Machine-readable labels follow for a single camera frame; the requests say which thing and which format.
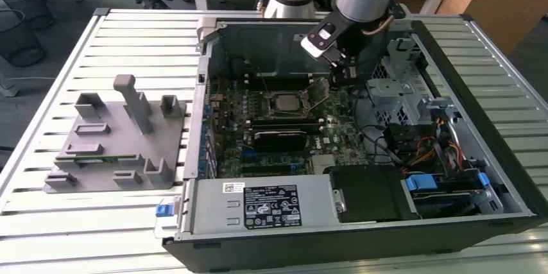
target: motherboard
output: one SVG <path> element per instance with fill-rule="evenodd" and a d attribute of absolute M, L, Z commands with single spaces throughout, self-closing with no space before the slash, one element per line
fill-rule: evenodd
<path fill-rule="evenodd" d="M 367 164 L 356 130 L 354 87 L 324 77 L 214 78 L 210 102 L 218 178 L 322 174 Z"/>

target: blue drive latch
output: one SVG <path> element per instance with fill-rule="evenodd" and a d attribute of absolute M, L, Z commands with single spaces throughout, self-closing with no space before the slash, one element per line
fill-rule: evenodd
<path fill-rule="evenodd" d="M 432 175 L 412 175 L 406 179 L 410 191 L 420 191 L 423 189 L 436 189 L 438 184 Z"/>

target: metal bracket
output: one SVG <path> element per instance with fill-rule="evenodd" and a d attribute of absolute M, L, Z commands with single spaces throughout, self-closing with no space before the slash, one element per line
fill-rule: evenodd
<path fill-rule="evenodd" d="M 430 110 L 446 109 L 450 107 L 455 107 L 455 103 L 451 98 L 423 98 L 418 104 L 418 111 L 420 114 L 419 121 L 430 120 Z"/>
<path fill-rule="evenodd" d="M 344 213 L 347 208 L 346 208 L 346 202 L 344 202 L 344 196 L 343 196 L 343 191 L 339 189 L 334 190 L 334 200 L 335 200 L 335 209 L 338 213 Z"/>
<path fill-rule="evenodd" d="M 203 17 L 198 21 L 196 36 L 198 36 L 198 51 L 204 51 L 206 44 L 218 36 L 216 34 L 216 18 Z"/>

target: white label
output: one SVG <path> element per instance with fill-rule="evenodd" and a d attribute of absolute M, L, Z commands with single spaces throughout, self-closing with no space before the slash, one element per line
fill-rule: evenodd
<path fill-rule="evenodd" d="M 243 193 L 246 182 L 223 183 L 223 193 Z"/>
<path fill-rule="evenodd" d="M 287 218 L 286 218 L 287 221 L 294 221 L 295 219 L 300 219 L 300 215 L 299 215 L 299 214 L 288 215 Z"/>

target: green circuit board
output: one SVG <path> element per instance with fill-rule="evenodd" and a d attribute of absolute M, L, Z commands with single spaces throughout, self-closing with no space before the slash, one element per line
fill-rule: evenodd
<path fill-rule="evenodd" d="M 332 155 L 336 165 L 367 164 L 366 147 L 359 138 L 350 112 L 354 97 L 347 88 L 330 91 L 328 98 L 310 112 L 319 119 L 322 132 L 307 136 L 302 151 L 255 153 L 251 131 L 246 127 L 250 119 L 268 118 L 268 97 L 276 94 L 246 90 L 243 81 L 219 79 L 211 84 L 214 127 L 218 153 L 218 178 L 247 177 L 246 167 L 291 165 L 292 175 L 315 173 L 312 157 Z M 322 101 L 324 93 L 310 91 L 310 100 Z"/>

